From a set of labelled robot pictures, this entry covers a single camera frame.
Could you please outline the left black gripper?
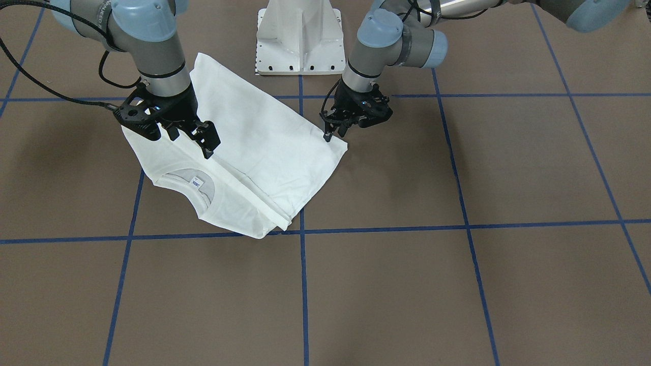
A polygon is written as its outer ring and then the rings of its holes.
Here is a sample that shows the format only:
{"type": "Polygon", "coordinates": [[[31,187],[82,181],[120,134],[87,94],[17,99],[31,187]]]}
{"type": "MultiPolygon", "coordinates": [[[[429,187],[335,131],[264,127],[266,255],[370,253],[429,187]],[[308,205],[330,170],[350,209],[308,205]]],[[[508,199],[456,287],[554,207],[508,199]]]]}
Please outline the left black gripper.
{"type": "Polygon", "coordinates": [[[319,112],[319,117],[323,122],[323,138],[326,142],[332,140],[333,134],[338,130],[339,137],[343,138],[348,129],[356,124],[356,112],[359,110],[356,102],[356,93],[360,93],[349,88],[342,79],[337,81],[335,86],[334,103],[330,111],[319,112]]]}

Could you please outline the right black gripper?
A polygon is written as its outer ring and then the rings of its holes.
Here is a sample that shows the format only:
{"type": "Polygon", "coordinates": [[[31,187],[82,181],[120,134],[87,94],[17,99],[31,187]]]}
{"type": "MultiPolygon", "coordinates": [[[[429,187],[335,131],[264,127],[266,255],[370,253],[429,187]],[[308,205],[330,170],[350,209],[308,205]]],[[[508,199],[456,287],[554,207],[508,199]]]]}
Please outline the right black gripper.
{"type": "Polygon", "coordinates": [[[200,146],[204,159],[210,159],[221,143],[216,126],[212,121],[202,122],[197,115],[198,101],[192,84],[174,97],[152,94],[150,106],[160,107],[150,123],[151,134],[158,134],[162,125],[170,141],[179,138],[179,130],[191,134],[191,139],[200,146]]]}

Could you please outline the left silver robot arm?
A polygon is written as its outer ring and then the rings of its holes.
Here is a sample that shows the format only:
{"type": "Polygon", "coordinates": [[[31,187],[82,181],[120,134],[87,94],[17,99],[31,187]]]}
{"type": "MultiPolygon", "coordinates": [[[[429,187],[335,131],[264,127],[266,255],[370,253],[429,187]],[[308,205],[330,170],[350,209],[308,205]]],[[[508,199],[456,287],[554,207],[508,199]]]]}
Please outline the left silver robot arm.
{"type": "Polygon", "coordinates": [[[435,69],[448,52],[444,33],[435,24],[473,19],[502,1],[375,1],[365,14],[339,81],[333,106],[322,109],[323,138],[343,137],[349,128],[373,127],[391,118],[389,98],[377,79],[385,67],[435,69]]]}

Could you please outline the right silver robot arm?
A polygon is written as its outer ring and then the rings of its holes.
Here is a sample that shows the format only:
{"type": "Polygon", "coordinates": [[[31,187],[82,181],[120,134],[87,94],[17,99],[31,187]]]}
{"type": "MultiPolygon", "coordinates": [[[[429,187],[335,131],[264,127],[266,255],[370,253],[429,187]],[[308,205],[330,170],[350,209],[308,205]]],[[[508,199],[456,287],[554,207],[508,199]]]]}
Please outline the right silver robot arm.
{"type": "Polygon", "coordinates": [[[198,117],[176,16],[188,9],[187,1],[51,1],[64,10],[56,20],[107,51],[130,54],[140,80],[113,113],[128,130],[157,141],[166,131],[171,140],[183,132],[209,159],[220,143],[213,122],[198,117]]]}

